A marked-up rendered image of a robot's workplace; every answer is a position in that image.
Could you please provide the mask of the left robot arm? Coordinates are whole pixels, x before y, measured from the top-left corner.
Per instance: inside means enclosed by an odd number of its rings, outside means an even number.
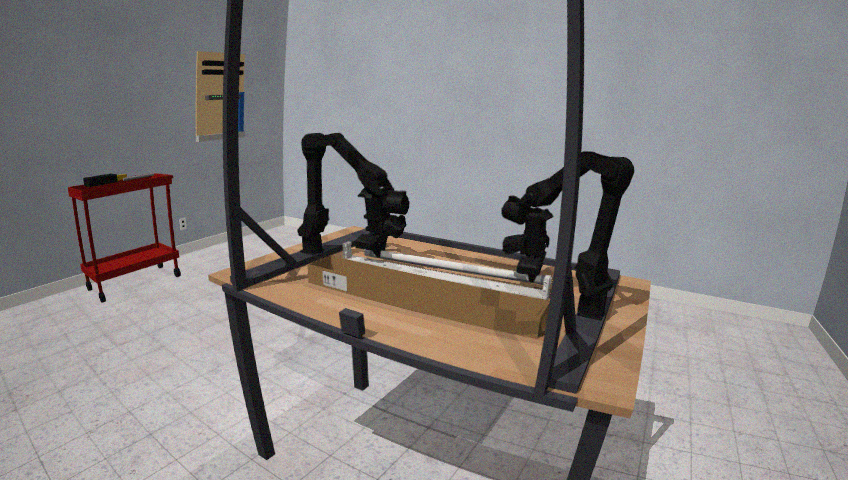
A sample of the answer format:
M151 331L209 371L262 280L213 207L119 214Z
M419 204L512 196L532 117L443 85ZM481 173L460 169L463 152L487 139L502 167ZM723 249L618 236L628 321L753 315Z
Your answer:
M330 220L329 209L325 209L322 204L322 158L326 146L332 146L356 171L358 179L365 187L358 197L364 197L366 212L378 214L385 210L387 213L386 219L383 217L380 221L379 233L383 234L385 231L394 238L403 234L407 226L403 215L408 212L410 202L406 191L394 191L387 180L387 173L382 168L366 160L341 133L306 134L301 145L307 160L308 205L304 212L303 224L297 229L298 235L302 237L303 247L299 252L314 255L325 251L322 249L320 233L324 232ZM392 218L390 213L402 215Z

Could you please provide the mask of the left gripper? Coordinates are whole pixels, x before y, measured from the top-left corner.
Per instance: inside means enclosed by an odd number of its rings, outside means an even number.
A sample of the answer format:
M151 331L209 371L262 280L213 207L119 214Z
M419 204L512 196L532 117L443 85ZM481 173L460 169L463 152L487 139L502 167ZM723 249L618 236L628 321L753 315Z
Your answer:
M389 234L379 233L380 221L383 217L386 219L387 213L385 210L378 214L369 214L366 212L364 219L367 219L368 226L365 228L370 233L362 234L355 240L355 247L360 249L372 250L377 258L381 256L381 250L385 251L387 238ZM376 236L375 236L376 235Z

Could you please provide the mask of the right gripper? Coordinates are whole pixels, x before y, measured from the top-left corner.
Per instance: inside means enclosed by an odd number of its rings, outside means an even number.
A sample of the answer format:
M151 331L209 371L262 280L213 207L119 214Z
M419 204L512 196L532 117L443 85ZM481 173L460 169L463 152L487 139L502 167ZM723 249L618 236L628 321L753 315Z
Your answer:
M534 282L536 277L540 275L543 261L547 253L545 248L548 248L550 241L550 238L546 234L547 231L539 235L530 234L525 231L523 236L523 239L525 240L525 253L527 254L525 254L526 257L522 257L519 260L517 264L517 273L527 274L530 282ZM537 259L534 259L535 257Z

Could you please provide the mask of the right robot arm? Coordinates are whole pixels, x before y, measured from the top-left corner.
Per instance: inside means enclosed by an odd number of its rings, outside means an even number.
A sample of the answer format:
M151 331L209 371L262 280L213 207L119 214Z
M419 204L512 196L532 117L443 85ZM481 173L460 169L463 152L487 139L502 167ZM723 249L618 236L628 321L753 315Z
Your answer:
M591 151L583 151L581 154L580 177L589 169L601 174L603 195L590 247L587 251L579 253L575 266L579 292L582 293L579 297L577 315L602 320L607 291L611 290L614 284L607 272L609 263L607 251L621 198L634 175L634 166L626 157L609 157ZM509 196L501 210L503 218L519 225L525 223L524 233L525 231L534 235L545 233L546 221L553 218L552 213L548 209L531 208L531 206L548 206L558 198L562 191L563 168L550 178L530 185L521 199L514 195ZM502 251L506 254L520 251L520 254L525 255L523 236L524 234L518 234L505 237Z

